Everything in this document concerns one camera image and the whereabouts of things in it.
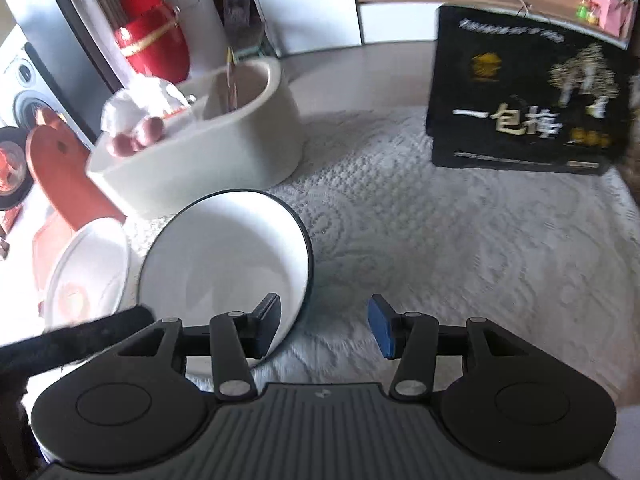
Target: white drawer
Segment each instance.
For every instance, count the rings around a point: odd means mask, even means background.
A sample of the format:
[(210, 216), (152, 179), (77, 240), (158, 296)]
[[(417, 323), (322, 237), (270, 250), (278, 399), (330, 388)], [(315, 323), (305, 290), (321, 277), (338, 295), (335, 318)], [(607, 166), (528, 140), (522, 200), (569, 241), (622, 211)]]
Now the white drawer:
[(362, 39), (364, 43), (436, 40), (441, 5), (427, 2), (361, 4)]

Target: wooden countertop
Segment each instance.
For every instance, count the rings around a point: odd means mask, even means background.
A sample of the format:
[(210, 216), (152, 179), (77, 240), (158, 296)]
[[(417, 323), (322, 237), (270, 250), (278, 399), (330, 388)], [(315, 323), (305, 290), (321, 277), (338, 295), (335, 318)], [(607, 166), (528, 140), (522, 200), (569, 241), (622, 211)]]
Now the wooden countertop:
[[(592, 29), (610, 38), (623, 41), (624, 38), (618, 38), (613, 34), (609, 34), (605, 30), (596, 25), (591, 25), (583, 20), (579, 20), (575, 15), (575, 8), (562, 6), (545, 0), (524, 0), (530, 4), (529, 12), (539, 16), (548, 16), (556, 20), (563, 20), (566, 22), (579, 25), (580, 27)], [(505, 9), (511, 9), (518, 11), (522, 4), (518, 0), (358, 0), (359, 4), (379, 4), (379, 3), (398, 3), (398, 2), (434, 2), (434, 3), (447, 3), (447, 4), (460, 4), (471, 7), (501, 7)]]

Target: white plate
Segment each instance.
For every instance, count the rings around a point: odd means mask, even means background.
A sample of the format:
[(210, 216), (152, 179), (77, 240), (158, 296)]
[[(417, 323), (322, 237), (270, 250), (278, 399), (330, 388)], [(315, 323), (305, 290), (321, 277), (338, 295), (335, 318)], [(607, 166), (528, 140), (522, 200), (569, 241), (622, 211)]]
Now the white plate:
[[(271, 352), (296, 320), (312, 275), (311, 242), (289, 206), (263, 192), (222, 191), (194, 202), (162, 229), (142, 265), (138, 303), (156, 319), (207, 325), (217, 314), (251, 312), (276, 292), (281, 317)], [(188, 358), (187, 371), (209, 376), (210, 358)]]
[(113, 218), (82, 227), (60, 254), (46, 286), (46, 329), (113, 314), (129, 273), (129, 241)]

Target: tree illustration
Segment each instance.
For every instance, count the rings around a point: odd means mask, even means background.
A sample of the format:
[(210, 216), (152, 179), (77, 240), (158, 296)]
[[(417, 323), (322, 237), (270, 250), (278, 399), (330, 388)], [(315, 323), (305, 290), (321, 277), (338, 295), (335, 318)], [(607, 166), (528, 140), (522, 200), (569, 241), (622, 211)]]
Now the tree illustration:
[(560, 90), (559, 103), (565, 107), (572, 92), (579, 88), (580, 94), (593, 95), (594, 101), (606, 104), (618, 97), (619, 89), (615, 73), (607, 66), (602, 55), (602, 46), (591, 43), (564, 63), (555, 64), (549, 71), (549, 83)]

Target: plastic bag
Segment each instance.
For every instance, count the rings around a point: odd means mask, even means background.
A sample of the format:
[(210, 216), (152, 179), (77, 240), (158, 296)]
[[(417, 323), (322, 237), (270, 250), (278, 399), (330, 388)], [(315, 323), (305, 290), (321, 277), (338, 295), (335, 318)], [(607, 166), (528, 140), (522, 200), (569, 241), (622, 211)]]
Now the plastic bag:
[[(138, 75), (129, 88), (116, 92), (102, 107), (100, 129), (106, 132), (113, 156), (131, 156), (193, 121), (190, 103), (172, 83)], [(180, 114), (183, 120), (164, 119)]]

